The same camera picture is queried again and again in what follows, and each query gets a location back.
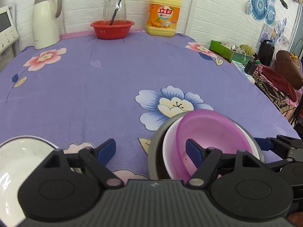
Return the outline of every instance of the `product label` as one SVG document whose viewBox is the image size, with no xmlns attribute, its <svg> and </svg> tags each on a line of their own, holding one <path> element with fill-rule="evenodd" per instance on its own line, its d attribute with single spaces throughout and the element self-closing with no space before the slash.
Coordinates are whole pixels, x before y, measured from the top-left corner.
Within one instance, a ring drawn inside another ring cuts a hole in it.
<svg viewBox="0 0 303 227">
<path fill-rule="evenodd" d="M 147 26 L 176 29 L 179 13 L 179 7 L 151 4 Z"/>
</svg>

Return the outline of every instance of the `red plastic bowl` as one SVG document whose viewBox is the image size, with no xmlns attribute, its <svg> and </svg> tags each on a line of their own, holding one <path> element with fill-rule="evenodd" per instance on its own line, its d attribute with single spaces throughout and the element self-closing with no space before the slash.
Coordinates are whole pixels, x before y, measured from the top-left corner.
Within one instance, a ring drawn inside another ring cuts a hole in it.
<svg viewBox="0 0 303 227">
<path fill-rule="evenodd" d="M 113 25 L 109 25 L 110 21 L 95 21 L 91 23 L 95 33 L 100 39 L 120 39 L 128 35 L 129 29 L 134 25 L 130 20 L 115 20 Z"/>
</svg>

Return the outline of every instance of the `metal bowl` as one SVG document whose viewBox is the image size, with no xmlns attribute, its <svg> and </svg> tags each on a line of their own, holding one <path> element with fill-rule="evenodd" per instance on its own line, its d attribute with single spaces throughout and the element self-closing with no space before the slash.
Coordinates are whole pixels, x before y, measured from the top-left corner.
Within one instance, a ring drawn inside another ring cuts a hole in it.
<svg viewBox="0 0 303 227">
<path fill-rule="evenodd" d="M 165 134 L 166 134 L 167 130 L 169 129 L 169 127 L 175 121 L 182 118 L 187 113 L 188 112 L 183 112 L 183 113 L 177 114 L 177 115 L 173 116 L 172 118 L 170 118 L 169 120 L 167 120 L 166 122 L 164 122 L 160 126 L 160 128 L 156 131 L 155 135 L 153 136 L 153 138 L 151 140 L 151 144 L 149 146 L 149 151 L 148 151 L 148 172 L 149 172 L 149 177 L 151 180 L 171 179 L 169 177 L 169 174 L 165 168 L 164 161 L 163 161 L 163 154 L 162 154 L 163 140 L 164 140 Z M 239 125 L 235 121 L 233 121 L 233 122 L 235 124 L 237 124 L 238 126 L 240 126 L 249 135 L 249 137 L 251 138 L 251 140 L 253 141 L 253 143 L 255 144 L 255 146 L 257 148 L 257 151 L 258 151 L 258 154 L 260 157 L 260 161 L 262 163 L 265 163 L 264 155 L 261 151 L 261 148 L 255 141 L 255 139 L 241 125 Z"/>
</svg>

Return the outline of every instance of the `detergent bottle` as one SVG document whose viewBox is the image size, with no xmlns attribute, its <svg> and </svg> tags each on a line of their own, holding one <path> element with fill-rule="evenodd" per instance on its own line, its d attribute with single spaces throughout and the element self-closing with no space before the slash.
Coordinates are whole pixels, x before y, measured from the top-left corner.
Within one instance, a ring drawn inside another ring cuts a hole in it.
<svg viewBox="0 0 303 227">
<path fill-rule="evenodd" d="M 146 32 L 154 36 L 172 37 L 177 30 L 181 0 L 149 0 Z"/>
</svg>

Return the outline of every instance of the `glass jar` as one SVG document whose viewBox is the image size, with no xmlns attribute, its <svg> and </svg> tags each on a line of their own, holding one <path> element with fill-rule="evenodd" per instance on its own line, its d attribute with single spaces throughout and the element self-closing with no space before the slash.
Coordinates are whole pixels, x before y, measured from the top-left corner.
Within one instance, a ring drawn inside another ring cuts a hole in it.
<svg viewBox="0 0 303 227">
<path fill-rule="evenodd" d="M 126 21 L 126 0 L 104 0 L 104 8 L 103 8 L 103 20 L 110 23 L 112 17 L 115 13 L 116 8 L 118 8 L 115 21 L 123 20 Z"/>
</svg>

